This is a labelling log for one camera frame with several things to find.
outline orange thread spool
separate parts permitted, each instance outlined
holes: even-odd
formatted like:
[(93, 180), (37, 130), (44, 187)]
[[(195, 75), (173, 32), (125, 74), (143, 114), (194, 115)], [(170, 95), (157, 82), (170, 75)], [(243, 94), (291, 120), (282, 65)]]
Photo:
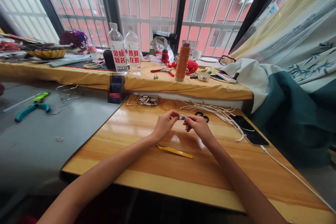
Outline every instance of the orange thread spool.
[(184, 77), (186, 76), (186, 71), (188, 67), (188, 60), (190, 55), (190, 44), (184, 43), (180, 49), (180, 56), (178, 57), (177, 67), (175, 72), (175, 80), (178, 82), (184, 81)]

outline person's hand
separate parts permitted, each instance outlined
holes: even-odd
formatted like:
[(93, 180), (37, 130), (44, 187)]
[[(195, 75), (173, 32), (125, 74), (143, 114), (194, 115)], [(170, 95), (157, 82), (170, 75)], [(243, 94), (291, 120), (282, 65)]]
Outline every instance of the person's hand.
[(161, 141), (170, 132), (179, 115), (175, 110), (169, 110), (167, 113), (159, 115), (152, 133), (157, 142)]
[(205, 146), (213, 141), (216, 141), (206, 122), (206, 119), (203, 117), (196, 115), (186, 115), (183, 125), (185, 125), (185, 130), (187, 132), (189, 132), (191, 129), (194, 129)]

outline teal pliers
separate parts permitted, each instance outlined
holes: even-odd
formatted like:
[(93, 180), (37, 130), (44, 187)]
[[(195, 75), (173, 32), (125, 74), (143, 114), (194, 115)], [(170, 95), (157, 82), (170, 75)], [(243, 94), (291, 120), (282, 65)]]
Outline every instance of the teal pliers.
[(46, 113), (48, 113), (50, 111), (50, 106), (48, 104), (42, 103), (44, 97), (50, 95), (49, 92), (45, 92), (43, 94), (41, 94), (40, 96), (34, 98), (34, 104), (30, 105), (28, 108), (26, 108), (25, 110), (22, 110), (15, 118), (15, 121), (17, 123), (21, 122), (22, 119), (28, 115), (30, 112), (32, 112), (35, 109), (44, 109)]

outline white plate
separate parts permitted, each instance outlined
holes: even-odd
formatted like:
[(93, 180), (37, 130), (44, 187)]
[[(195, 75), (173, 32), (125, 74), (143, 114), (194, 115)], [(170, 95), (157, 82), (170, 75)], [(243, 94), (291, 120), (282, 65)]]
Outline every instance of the white plate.
[(210, 63), (217, 63), (218, 59), (215, 58), (206, 58), (206, 57), (202, 57), (199, 60), (205, 61), (205, 62), (210, 62)]

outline red pliers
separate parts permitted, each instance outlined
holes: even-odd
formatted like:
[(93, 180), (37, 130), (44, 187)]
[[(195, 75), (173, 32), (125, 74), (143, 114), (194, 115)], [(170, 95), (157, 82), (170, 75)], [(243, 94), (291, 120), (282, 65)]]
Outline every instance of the red pliers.
[(162, 69), (156, 69), (156, 70), (151, 70), (150, 72), (167, 72), (170, 74), (170, 76), (174, 77), (175, 75), (173, 74), (172, 70), (169, 68), (162, 68)]

